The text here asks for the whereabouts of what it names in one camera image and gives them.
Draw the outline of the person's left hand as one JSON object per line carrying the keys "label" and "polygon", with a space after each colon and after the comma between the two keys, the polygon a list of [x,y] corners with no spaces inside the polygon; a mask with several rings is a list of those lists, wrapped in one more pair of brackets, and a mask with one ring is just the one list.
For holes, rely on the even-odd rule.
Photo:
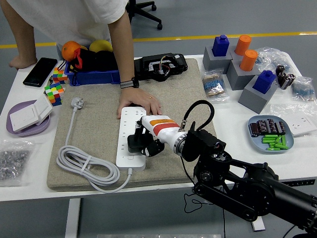
{"label": "person's left hand", "polygon": [[158,99],[140,88],[124,88],[119,97],[119,106],[117,109],[117,118],[121,118],[121,111],[124,107],[131,104],[142,106],[146,113],[152,115],[161,115],[161,105]]}

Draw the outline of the person's right hand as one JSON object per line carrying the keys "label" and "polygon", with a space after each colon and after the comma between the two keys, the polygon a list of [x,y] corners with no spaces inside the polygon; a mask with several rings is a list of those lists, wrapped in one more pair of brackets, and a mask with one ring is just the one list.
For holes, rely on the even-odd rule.
{"label": "person's right hand", "polygon": [[9,63],[9,67],[15,68],[17,70],[27,68],[31,65],[37,63],[37,58],[27,58],[24,59],[21,56],[15,56]]}

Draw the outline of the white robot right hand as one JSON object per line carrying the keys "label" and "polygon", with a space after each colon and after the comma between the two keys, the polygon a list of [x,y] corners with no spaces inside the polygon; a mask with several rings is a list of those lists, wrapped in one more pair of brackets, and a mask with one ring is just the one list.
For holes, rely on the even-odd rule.
{"label": "white robot right hand", "polygon": [[143,155],[155,156],[164,150],[165,144],[168,144],[176,155],[181,156],[187,132],[183,126],[179,126],[168,116],[142,116],[136,122],[135,135],[140,136],[142,133],[156,138],[142,146]]}

